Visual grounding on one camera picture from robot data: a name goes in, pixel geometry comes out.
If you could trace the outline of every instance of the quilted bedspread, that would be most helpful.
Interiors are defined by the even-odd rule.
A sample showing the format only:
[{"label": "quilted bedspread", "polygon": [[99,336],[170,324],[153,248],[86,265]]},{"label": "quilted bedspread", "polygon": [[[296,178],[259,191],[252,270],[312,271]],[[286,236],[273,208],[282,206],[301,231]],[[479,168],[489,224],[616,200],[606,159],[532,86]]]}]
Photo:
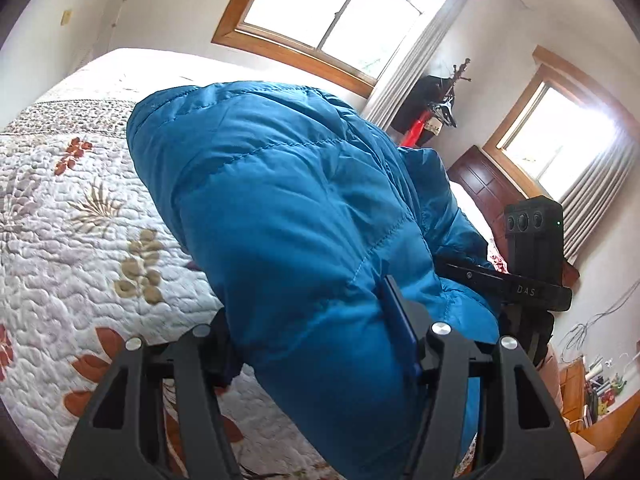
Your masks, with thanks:
[{"label": "quilted bedspread", "polygon": [[[150,75],[160,60],[166,74],[156,80]],[[60,83],[0,134],[0,397],[54,472],[125,340],[175,340],[221,306],[137,177],[125,127],[150,92],[185,79],[248,78],[231,70],[181,54],[116,51]],[[183,472],[170,381],[164,392],[172,467]],[[337,477],[251,368],[217,394],[246,472]]]}]

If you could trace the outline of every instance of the wooden headboard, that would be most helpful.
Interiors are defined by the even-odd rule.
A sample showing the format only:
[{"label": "wooden headboard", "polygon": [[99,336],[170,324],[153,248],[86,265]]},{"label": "wooden headboard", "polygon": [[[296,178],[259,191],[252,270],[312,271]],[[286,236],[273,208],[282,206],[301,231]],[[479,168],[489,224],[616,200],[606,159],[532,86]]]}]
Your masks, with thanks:
[{"label": "wooden headboard", "polygon": [[495,244],[506,260],[509,252],[504,237],[504,207],[526,197],[477,146],[466,150],[447,174],[450,180],[460,184],[474,200],[494,232]]}]

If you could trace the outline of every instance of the metal screw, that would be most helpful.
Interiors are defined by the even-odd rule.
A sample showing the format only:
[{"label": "metal screw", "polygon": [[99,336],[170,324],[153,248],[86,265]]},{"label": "metal screw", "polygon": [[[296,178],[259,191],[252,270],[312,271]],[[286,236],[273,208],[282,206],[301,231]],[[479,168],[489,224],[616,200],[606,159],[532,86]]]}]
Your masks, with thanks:
[{"label": "metal screw", "polygon": [[439,321],[431,325],[431,330],[438,335],[447,335],[451,332],[451,327],[448,324]]},{"label": "metal screw", "polygon": [[126,343],[124,343],[124,348],[132,352],[134,350],[137,350],[141,346],[142,346],[142,339],[140,339],[139,337],[132,337]]},{"label": "metal screw", "polygon": [[507,350],[515,350],[518,347],[518,341],[510,335],[507,335],[500,339],[500,344]]},{"label": "metal screw", "polygon": [[198,325],[191,331],[195,337],[206,337],[211,332],[209,325]]}]

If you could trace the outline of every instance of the gray curtain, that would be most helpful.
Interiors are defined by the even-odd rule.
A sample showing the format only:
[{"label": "gray curtain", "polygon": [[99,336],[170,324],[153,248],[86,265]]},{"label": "gray curtain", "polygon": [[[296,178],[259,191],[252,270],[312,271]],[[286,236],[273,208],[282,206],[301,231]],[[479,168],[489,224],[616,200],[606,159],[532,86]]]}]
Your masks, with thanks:
[{"label": "gray curtain", "polygon": [[564,257],[573,264],[638,160],[640,148],[616,124],[609,147],[600,153],[560,200],[564,210]]},{"label": "gray curtain", "polygon": [[386,130],[427,67],[467,0],[443,0],[435,14],[424,12],[389,61],[360,114]]}]

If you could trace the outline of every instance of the window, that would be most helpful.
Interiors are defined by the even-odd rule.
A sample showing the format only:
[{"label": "window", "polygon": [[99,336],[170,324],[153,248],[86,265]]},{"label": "window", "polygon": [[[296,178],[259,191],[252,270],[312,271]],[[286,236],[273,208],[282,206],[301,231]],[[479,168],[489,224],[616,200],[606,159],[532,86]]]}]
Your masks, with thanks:
[{"label": "window", "polygon": [[613,136],[586,92],[542,66],[484,149],[528,196],[560,201]]},{"label": "window", "polygon": [[270,57],[368,96],[402,38],[440,0],[231,0],[213,43]]}]

